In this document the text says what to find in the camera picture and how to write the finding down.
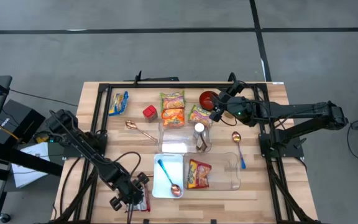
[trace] gray carpet floor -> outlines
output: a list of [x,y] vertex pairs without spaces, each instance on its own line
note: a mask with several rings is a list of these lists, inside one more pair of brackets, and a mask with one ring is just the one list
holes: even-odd
[[[256,0],[261,26],[358,27],[358,1]],[[241,0],[0,0],[0,30],[253,27]],[[290,103],[331,100],[358,120],[358,32],[264,33],[270,73],[285,82]],[[78,103],[83,82],[178,76],[182,81],[264,81],[256,36],[250,33],[0,35],[0,75],[11,88]],[[76,108],[17,93],[34,108]],[[319,219],[358,223],[358,159],[346,129],[308,134],[308,177]],[[350,142],[358,155],[358,131]],[[59,178],[47,176],[9,193],[12,224],[47,222]]]

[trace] red cup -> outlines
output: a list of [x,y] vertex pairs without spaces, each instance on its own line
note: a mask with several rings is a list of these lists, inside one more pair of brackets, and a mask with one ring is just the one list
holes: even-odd
[[211,111],[214,108],[214,96],[217,98],[218,94],[213,91],[205,91],[200,95],[200,105],[204,110]]

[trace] wooden tabletop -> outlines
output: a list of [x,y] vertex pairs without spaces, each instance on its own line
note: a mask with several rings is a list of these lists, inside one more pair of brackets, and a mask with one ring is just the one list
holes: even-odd
[[[96,101],[99,82],[84,83],[80,104],[77,111],[79,128],[89,131],[91,127],[93,111]],[[270,101],[280,104],[288,104],[285,85],[282,83],[267,83]],[[138,127],[149,134],[158,137],[158,121],[146,123],[142,111],[148,105],[154,105],[160,116],[161,98],[160,92],[172,93],[179,91],[177,88],[128,88],[113,89],[114,93],[128,91],[129,101],[125,112],[119,116],[108,118],[108,146],[106,157],[114,160],[122,153],[136,151],[141,154],[142,162],[138,167],[138,172],[153,174],[154,155],[161,153],[158,145],[149,140],[136,130],[125,127],[125,120],[131,119],[136,122]],[[198,104],[198,98],[204,91],[211,90],[219,92],[217,89],[206,88],[186,88],[185,89],[185,114],[187,115],[194,104]],[[244,89],[241,94],[247,98],[254,99],[250,89]],[[99,112],[98,127],[100,128],[102,110],[104,108],[104,93],[102,105]],[[285,123],[286,127],[293,126],[293,121],[289,119]],[[186,190],[182,198],[154,198],[151,194],[153,189],[153,178],[148,184],[151,212],[134,212],[133,223],[142,223],[143,219],[149,219],[151,223],[210,223],[211,219],[217,219],[218,223],[275,223],[275,216],[272,204],[272,196],[269,186],[265,159],[260,155],[258,126],[250,128],[239,123],[237,126],[227,126],[222,122],[214,123],[211,129],[211,140],[213,148],[211,153],[233,152],[238,154],[237,146],[231,139],[231,133],[237,131],[242,136],[241,149],[244,160],[247,164],[246,170],[240,171],[241,186],[239,190],[223,191],[194,191]],[[55,206],[59,211],[60,192],[67,172],[75,159],[65,162],[62,178],[60,181]],[[120,163],[127,169],[132,170],[136,165],[135,155],[124,156]],[[285,174],[287,177],[288,188],[299,206],[313,219],[317,219],[314,208],[313,198],[308,183],[305,167],[294,158],[283,158]],[[77,163],[73,172],[68,178],[65,188],[63,205],[66,208],[78,191],[80,184],[83,159]],[[105,184],[98,180],[92,223],[125,223],[127,214],[125,206],[115,212],[109,201],[116,195]],[[281,194],[280,205],[282,207],[283,218],[286,218],[285,207]],[[84,197],[84,202],[88,201],[88,195]],[[81,217],[85,217],[87,203],[83,203]]]

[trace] gold spoon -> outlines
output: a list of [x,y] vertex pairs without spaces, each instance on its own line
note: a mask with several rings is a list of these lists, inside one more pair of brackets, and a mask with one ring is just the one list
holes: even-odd
[[162,160],[159,159],[158,164],[160,164],[162,170],[164,170],[165,175],[167,175],[169,182],[171,182],[171,192],[174,196],[179,197],[181,195],[180,187],[177,184],[172,183],[171,178],[169,177],[167,170],[165,170],[164,164],[162,163]]
[[135,124],[135,122],[133,122],[133,121],[125,121],[125,125],[127,126],[127,128],[129,128],[129,129],[136,129],[136,130],[140,131],[142,134],[146,135],[146,136],[147,136],[148,138],[150,138],[151,140],[153,140],[153,141],[155,141],[155,142],[158,142],[158,140],[157,140],[155,137],[153,137],[153,136],[147,134],[146,132],[144,132],[144,131],[138,129],[137,126],[136,126],[136,124]]
[[233,138],[233,141],[236,142],[239,147],[240,158],[241,158],[241,168],[246,169],[246,162],[244,162],[244,158],[242,157],[242,153],[241,153],[241,149],[240,149],[241,135],[237,131],[234,131],[233,134],[231,134],[231,138]]

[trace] white plate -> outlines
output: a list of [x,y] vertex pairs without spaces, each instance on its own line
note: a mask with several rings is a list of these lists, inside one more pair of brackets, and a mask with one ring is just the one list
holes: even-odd
[[[174,184],[179,185],[181,195],[174,196],[171,193],[171,182],[169,182],[167,175],[165,175],[158,160],[167,170],[168,175]],[[183,156],[180,154],[157,154],[154,156],[154,181],[153,181],[153,196],[156,198],[180,198],[183,196]]]

